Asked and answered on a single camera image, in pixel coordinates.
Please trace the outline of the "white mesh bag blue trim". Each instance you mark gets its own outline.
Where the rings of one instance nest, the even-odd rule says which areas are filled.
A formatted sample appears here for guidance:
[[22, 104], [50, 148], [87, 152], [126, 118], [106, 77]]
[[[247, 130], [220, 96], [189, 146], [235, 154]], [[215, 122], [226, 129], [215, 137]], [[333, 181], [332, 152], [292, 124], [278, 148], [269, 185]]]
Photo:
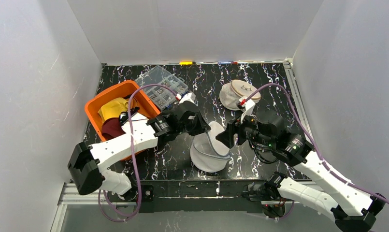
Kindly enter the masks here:
[[216, 121], [211, 121], [208, 125], [210, 131], [193, 137], [190, 158], [199, 170], [214, 173], [225, 168], [231, 154], [229, 148], [216, 139], [216, 136], [224, 131], [222, 125]]

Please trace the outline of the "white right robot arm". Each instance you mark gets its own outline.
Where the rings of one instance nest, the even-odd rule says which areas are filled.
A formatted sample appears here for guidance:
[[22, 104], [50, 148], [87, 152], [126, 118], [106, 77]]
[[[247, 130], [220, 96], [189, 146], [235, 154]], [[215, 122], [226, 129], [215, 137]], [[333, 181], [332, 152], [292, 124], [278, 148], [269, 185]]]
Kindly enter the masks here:
[[216, 139], [232, 148], [235, 135], [238, 145], [249, 141], [270, 147], [278, 160], [304, 173], [322, 189], [318, 191], [274, 172], [264, 184], [249, 186], [247, 197], [256, 199], [265, 194], [275, 200], [294, 200], [327, 216], [343, 232], [371, 231], [385, 203], [349, 186], [347, 179], [341, 181], [333, 176], [313, 145], [304, 136], [289, 132], [282, 117], [269, 116], [263, 122], [252, 116], [239, 117], [231, 120]]

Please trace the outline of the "white mesh bag beige trim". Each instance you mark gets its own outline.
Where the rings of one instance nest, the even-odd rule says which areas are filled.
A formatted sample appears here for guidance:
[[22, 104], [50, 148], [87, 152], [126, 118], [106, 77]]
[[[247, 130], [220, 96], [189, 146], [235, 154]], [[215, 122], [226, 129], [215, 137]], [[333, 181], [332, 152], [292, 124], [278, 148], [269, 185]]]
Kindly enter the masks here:
[[242, 109], [238, 107], [240, 99], [247, 98], [257, 89], [246, 81], [232, 80], [231, 82], [224, 84], [219, 93], [219, 99], [221, 104], [233, 111], [239, 111]]

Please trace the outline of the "maroon bra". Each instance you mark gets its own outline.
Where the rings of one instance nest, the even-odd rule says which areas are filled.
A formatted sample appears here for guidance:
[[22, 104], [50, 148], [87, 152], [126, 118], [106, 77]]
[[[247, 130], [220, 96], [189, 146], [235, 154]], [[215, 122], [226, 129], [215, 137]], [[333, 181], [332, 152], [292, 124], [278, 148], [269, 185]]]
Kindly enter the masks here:
[[125, 134], [125, 132], [121, 128], [119, 118], [110, 118], [103, 123], [101, 134], [105, 140], [111, 140]]

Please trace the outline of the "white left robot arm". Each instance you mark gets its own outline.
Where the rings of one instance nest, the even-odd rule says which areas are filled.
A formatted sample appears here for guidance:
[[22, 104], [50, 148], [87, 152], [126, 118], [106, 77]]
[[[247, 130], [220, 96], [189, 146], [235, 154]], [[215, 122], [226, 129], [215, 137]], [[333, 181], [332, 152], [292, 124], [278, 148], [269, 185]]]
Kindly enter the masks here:
[[133, 152], [154, 148], [160, 142], [173, 141], [182, 133], [196, 136], [211, 129], [197, 106], [190, 101], [151, 119], [135, 113], [131, 122], [125, 123], [123, 128], [126, 133], [114, 139], [90, 146], [81, 142], [75, 146], [68, 170], [80, 195], [96, 190], [124, 195], [132, 189], [132, 182], [125, 173], [109, 170], [111, 165], [130, 158]]

